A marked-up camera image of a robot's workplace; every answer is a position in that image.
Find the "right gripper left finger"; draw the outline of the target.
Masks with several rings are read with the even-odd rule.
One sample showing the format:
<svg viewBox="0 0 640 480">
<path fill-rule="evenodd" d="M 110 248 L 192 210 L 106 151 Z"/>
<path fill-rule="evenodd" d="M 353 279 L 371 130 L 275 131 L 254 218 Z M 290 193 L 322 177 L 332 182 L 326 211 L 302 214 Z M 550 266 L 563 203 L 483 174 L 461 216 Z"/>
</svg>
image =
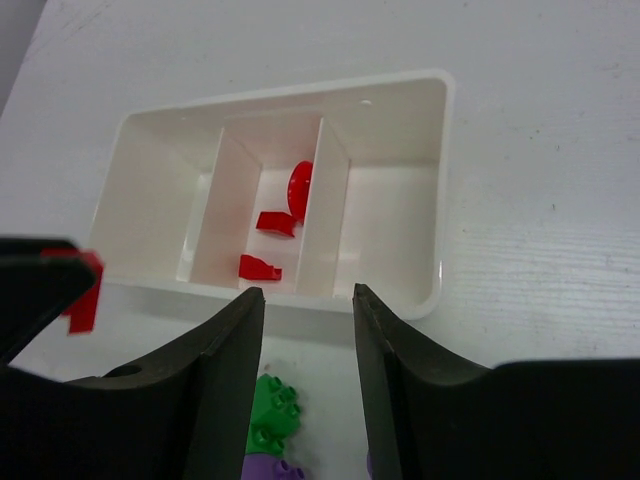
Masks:
<svg viewBox="0 0 640 480">
<path fill-rule="evenodd" d="M 5 479 L 237 479 L 265 299 L 245 290 L 209 320 L 101 377 L 1 371 Z"/>
</svg>

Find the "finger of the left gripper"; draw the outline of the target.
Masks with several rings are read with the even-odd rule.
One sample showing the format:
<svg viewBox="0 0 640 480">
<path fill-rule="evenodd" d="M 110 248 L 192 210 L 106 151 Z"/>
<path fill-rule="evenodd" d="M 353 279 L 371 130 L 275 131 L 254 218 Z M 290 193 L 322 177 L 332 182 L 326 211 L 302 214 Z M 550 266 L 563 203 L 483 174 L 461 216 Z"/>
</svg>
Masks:
<svg viewBox="0 0 640 480">
<path fill-rule="evenodd" d="M 98 303 L 98 254 L 63 238 L 1 239 L 1 362 L 10 363 L 45 327 L 70 318 L 89 333 Z"/>
</svg>

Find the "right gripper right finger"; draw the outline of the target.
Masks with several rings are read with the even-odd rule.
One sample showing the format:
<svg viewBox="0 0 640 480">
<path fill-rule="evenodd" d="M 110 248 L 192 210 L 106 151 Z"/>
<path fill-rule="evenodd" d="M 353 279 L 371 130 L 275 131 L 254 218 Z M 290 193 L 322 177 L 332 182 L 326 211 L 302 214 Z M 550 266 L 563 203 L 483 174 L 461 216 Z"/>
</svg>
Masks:
<svg viewBox="0 0 640 480">
<path fill-rule="evenodd" d="M 446 349 L 368 286 L 353 293 L 375 479 L 635 479 L 639 363 L 494 368 Z"/>
</svg>

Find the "purple printed lego brick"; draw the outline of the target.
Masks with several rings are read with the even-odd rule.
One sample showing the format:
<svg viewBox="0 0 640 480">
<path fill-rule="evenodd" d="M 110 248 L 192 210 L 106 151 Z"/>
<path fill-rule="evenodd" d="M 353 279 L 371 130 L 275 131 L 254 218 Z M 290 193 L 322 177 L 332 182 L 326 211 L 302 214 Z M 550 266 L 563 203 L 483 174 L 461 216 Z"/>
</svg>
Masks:
<svg viewBox="0 0 640 480">
<path fill-rule="evenodd" d="M 244 457 L 241 480 L 305 480 L 305 472 L 286 460 L 267 453 Z"/>
</svg>

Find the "green leafy lego piece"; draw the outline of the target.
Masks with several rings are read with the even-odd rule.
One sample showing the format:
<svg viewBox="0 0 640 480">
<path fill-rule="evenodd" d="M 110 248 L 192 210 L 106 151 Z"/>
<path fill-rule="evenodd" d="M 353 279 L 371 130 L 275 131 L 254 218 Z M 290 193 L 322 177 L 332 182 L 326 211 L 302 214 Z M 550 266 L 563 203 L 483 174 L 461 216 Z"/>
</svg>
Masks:
<svg viewBox="0 0 640 480">
<path fill-rule="evenodd" d="M 282 458 L 288 439 L 301 426 L 301 413 L 293 386 L 277 376 L 261 375 L 256 381 L 245 453 Z"/>
</svg>

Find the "small red lego brick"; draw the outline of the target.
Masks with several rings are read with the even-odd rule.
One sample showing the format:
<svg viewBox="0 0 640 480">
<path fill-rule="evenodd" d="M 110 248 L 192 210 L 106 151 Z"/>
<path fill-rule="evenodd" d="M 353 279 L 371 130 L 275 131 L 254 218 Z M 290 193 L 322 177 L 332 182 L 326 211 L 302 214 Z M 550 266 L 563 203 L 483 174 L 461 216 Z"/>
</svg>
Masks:
<svg viewBox="0 0 640 480">
<path fill-rule="evenodd" d="M 248 281 L 278 282 L 282 279 L 282 269 L 268 264 L 259 257 L 242 254 L 239 261 L 238 276 Z"/>
</svg>

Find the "red zigzag lego piece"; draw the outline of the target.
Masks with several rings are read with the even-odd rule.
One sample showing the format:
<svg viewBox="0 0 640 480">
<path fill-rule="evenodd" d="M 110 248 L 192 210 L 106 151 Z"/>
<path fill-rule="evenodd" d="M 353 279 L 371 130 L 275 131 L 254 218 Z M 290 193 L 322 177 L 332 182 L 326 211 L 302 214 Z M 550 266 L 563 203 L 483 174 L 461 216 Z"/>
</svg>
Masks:
<svg viewBox="0 0 640 480">
<path fill-rule="evenodd" d="M 284 211 L 262 211 L 259 213 L 255 228 L 263 233 L 286 238 L 295 237 L 297 220 Z"/>
</svg>

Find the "red round lego piece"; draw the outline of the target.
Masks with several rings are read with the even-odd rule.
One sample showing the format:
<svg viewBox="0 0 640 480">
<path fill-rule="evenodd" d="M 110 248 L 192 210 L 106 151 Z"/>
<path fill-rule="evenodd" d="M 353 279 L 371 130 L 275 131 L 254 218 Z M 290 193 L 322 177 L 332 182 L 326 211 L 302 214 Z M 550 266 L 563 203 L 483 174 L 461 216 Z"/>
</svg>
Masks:
<svg viewBox="0 0 640 480">
<path fill-rule="evenodd" d="M 292 170 L 287 185 L 287 204 L 290 214 L 301 225 L 305 221 L 312 171 L 311 161 L 299 162 Z"/>
</svg>

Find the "purple round flower lego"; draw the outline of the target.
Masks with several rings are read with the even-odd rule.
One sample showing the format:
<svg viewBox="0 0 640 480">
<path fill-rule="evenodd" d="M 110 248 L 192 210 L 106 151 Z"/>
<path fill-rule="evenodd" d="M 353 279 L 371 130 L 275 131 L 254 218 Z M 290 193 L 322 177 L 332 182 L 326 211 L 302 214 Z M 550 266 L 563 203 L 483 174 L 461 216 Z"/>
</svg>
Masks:
<svg viewBox="0 0 640 480">
<path fill-rule="evenodd" d="M 369 451 L 367 451 L 367 455 L 366 455 L 366 469 L 367 469 L 367 473 L 368 473 L 368 478 L 370 480 L 372 480 L 373 479 L 373 470 L 372 470 L 371 455 L 370 455 Z"/>
</svg>

